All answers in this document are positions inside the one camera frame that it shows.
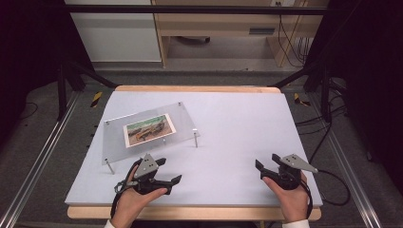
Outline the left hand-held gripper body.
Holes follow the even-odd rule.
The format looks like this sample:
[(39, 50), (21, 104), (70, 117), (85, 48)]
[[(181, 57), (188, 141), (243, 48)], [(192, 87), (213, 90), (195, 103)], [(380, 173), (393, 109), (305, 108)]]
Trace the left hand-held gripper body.
[(138, 193), (147, 194), (155, 190), (155, 175), (158, 169), (159, 165), (156, 161), (150, 154), (146, 154), (133, 176), (134, 188)]

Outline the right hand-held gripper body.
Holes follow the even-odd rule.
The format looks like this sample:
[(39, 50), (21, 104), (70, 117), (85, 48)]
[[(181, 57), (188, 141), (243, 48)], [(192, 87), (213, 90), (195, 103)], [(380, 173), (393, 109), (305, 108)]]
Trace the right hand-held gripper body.
[(282, 166), (278, 166), (276, 183), (284, 190), (294, 190), (300, 184), (302, 170), (317, 173), (318, 169), (296, 154), (281, 158)]

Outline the clear acrylic photo frame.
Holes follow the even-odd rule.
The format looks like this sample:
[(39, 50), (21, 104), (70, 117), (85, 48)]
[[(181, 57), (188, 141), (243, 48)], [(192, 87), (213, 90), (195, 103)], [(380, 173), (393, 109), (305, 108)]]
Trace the clear acrylic photo frame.
[(102, 165), (142, 155), (201, 135), (184, 102), (109, 119), (103, 123)]

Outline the boat painting print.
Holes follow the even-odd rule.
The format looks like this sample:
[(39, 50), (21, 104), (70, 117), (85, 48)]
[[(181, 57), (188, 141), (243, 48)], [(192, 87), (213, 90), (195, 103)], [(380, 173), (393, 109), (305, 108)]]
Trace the boat painting print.
[(177, 132), (168, 113), (123, 126), (125, 147), (149, 143)]

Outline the person's right hand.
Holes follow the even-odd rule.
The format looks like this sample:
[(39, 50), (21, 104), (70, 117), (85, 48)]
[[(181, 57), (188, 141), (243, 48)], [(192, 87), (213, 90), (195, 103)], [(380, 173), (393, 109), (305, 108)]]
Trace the person's right hand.
[(262, 180), (277, 196), (285, 224), (307, 219), (309, 197), (301, 185), (293, 190), (284, 190), (268, 177)]

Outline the person's left hand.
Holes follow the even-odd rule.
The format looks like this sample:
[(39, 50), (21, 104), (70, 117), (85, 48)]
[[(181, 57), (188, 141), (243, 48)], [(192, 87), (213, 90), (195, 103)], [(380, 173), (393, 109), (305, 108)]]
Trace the person's left hand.
[(117, 202), (115, 215), (110, 219), (111, 223), (115, 228), (130, 228), (146, 205), (163, 196), (165, 192), (165, 188), (160, 188), (142, 195), (133, 188), (125, 190)]

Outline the white table board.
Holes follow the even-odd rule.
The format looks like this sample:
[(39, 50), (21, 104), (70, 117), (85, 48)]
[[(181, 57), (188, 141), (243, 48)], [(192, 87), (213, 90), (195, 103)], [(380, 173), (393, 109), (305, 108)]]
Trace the white table board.
[(199, 137), (164, 145), (151, 155), (166, 160), (160, 180), (182, 179), (157, 206), (276, 206), (255, 163), (275, 170), (272, 157), (305, 155), (286, 98), (281, 93), (116, 91), (104, 121), (165, 105), (183, 104)]

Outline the person's right white sleeve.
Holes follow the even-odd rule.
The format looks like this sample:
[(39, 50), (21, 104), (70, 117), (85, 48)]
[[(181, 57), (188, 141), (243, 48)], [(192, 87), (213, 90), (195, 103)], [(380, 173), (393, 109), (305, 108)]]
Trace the person's right white sleeve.
[(282, 228), (310, 228), (309, 220), (303, 219), (299, 221), (293, 221), (288, 223), (283, 223)]

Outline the black metal stand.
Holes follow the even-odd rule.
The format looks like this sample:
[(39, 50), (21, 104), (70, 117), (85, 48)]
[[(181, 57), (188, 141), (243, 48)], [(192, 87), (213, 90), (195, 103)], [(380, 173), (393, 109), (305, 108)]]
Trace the black metal stand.
[(302, 76), (308, 77), (303, 86), (306, 92), (314, 92), (318, 87), (320, 87), (320, 114), (325, 122), (330, 123), (332, 121), (329, 105), (331, 77), (328, 67), (326, 67), (324, 63), (315, 61), (309, 65), (305, 65), (299, 71), (277, 83), (274, 83), (271, 87), (283, 88)]
[(67, 91), (66, 83), (69, 83), (74, 91), (83, 91), (86, 87), (82, 75), (101, 83), (109, 88), (116, 88), (115, 84), (108, 79), (97, 74), (94, 69), (78, 64), (77, 62), (64, 62), (57, 69), (57, 88), (59, 114), (57, 120), (60, 121), (67, 114)]

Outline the wooden table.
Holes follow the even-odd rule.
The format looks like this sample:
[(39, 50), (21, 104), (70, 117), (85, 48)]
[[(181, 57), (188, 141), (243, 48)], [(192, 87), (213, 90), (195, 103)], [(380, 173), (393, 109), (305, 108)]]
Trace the wooden table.
[[(121, 85), (128, 92), (281, 93), (274, 87)], [(114, 199), (114, 187), (133, 162), (151, 152), (102, 165), (103, 123), (101, 119), (82, 167), (69, 190), (67, 214), (72, 219), (106, 219)], [(140, 214), (147, 220), (281, 220), (276, 206), (157, 206), (151, 202)]]

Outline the black curtain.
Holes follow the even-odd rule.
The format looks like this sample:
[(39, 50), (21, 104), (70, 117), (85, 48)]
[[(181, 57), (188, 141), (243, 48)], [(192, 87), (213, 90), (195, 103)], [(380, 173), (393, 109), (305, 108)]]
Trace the black curtain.
[(347, 84), (347, 105), (370, 151), (403, 193), (403, 0), (329, 0), (307, 62), (328, 41), (326, 68)]
[(58, 69), (73, 88), (84, 81), (69, 69), (92, 68), (65, 0), (0, 0), (0, 146), (10, 138), (33, 90), (57, 80)]

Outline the white cabinet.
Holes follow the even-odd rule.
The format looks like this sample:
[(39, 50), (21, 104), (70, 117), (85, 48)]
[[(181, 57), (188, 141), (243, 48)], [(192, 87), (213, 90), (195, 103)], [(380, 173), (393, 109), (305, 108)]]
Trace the white cabinet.
[(152, 13), (71, 13), (93, 63), (160, 62)]

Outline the light wooden desk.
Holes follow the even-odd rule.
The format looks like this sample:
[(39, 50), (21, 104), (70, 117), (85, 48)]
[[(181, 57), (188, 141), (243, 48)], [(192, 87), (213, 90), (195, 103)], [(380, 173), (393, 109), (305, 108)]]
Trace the light wooden desk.
[[(330, 0), (150, 0), (154, 6), (238, 6), (326, 8)], [(313, 39), (322, 20), (320, 15), (178, 14), (154, 15), (162, 54), (169, 37), (265, 37), (279, 67), (297, 49), (297, 38)]]

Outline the black horizontal bar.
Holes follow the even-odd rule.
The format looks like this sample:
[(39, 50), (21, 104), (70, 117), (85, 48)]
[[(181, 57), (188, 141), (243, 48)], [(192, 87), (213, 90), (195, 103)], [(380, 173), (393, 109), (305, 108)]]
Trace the black horizontal bar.
[(326, 8), (236, 7), (236, 6), (147, 6), (147, 5), (65, 5), (63, 10), (82, 13), (180, 13), (180, 14), (266, 14), (324, 15)]

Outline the aluminium floor rail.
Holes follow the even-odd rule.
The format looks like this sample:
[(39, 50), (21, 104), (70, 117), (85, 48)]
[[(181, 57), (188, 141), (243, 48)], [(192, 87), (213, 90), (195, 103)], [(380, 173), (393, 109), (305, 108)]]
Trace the aluminium floor rail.
[(5, 214), (0, 218), (0, 228), (13, 228), (14, 224), (18, 220), (21, 212), (23, 211), (36, 183), (40, 179), (44, 168), (48, 163), (48, 159), (51, 157), (53, 150), (61, 135), (63, 134), (66, 125), (73, 113), (81, 92), (72, 92), (71, 97), (67, 103), (67, 110), (62, 117), (56, 122), (50, 135), (48, 136), (46, 143), (42, 147), (38, 157), (36, 158), (33, 166), (26, 175), (20, 189), (15, 195), (12, 203), (8, 207)]
[(326, 104), (330, 106), (330, 117), (333, 123), (327, 125), (325, 122), (322, 122), (322, 124), (328, 129), (325, 139), (335, 157), (339, 172), (350, 191), (352, 201), (354, 202), (357, 212), (363, 220), (366, 228), (382, 228), (380, 219), (374, 210), (358, 175), (349, 162), (340, 141), (336, 137), (335, 131), (333, 130), (333, 126), (335, 125), (333, 111), (342, 106), (343, 102), (338, 95), (332, 94)]

